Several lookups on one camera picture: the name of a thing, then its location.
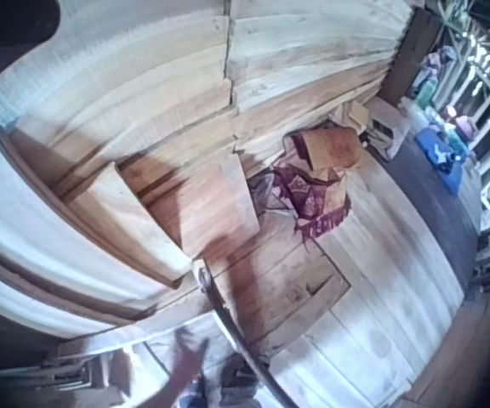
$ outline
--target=bottle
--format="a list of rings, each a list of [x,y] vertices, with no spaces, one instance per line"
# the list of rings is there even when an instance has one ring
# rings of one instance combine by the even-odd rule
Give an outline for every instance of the bottle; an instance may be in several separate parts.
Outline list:
[[[424,110],[430,104],[430,100],[434,96],[434,92],[437,88],[438,78],[434,76],[423,85],[419,91],[419,95],[417,95],[417,98],[415,98],[415,104]]]

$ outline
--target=pink object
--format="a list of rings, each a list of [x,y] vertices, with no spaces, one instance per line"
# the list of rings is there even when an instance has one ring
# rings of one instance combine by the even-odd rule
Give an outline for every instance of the pink object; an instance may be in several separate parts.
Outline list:
[[[477,127],[475,123],[467,116],[459,116],[455,119],[455,125],[459,129],[461,137],[464,135],[468,141],[474,139],[477,133]]]

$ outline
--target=light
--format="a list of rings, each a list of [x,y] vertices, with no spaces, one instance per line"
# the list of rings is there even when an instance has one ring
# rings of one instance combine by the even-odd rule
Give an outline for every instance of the light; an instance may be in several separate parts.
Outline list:
[[[477,51],[476,51],[476,63],[480,62],[481,57],[487,53],[487,50],[482,47],[481,45],[478,44],[477,46]]]
[[[470,72],[468,73],[468,81],[471,81],[476,76],[476,68],[474,66],[470,67]]]
[[[451,105],[448,105],[447,106],[447,114],[450,116],[450,117],[456,117],[457,115],[457,111],[455,110],[455,108],[453,108]]]
[[[481,68],[485,69],[485,67],[487,66],[487,64],[489,63],[490,61],[490,54],[488,54],[485,59],[483,60],[483,63],[481,64]]]
[[[478,92],[480,92],[481,87],[483,86],[483,81],[479,81],[474,88],[474,92],[472,92],[472,96],[476,96]]]

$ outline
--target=human hand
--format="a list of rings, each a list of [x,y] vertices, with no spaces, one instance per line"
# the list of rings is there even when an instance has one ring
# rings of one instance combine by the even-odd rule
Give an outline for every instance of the human hand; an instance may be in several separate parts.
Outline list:
[[[175,333],[174,367],[170,381],[179,389],[185,389],[202,369],[209,340],[203,339],[197,347],[193,346],[194,343],[196,341],[185,328]]]

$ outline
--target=maroon cloth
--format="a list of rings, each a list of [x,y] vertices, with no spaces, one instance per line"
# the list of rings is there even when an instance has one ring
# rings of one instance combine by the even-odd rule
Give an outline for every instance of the maroon cloth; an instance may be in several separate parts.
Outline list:
[[[290,201],[298,214],[295,229],[301,232],[303,241],[332,230],[349,213],[351,203],[346,193],[342,206],[332,208],[327,205],[331,201],[331,194],[341,194],[333,188],[341,179],[321,181],[294,166],[274,167],[273,170],[275,178],[272,191],[280,199]]]

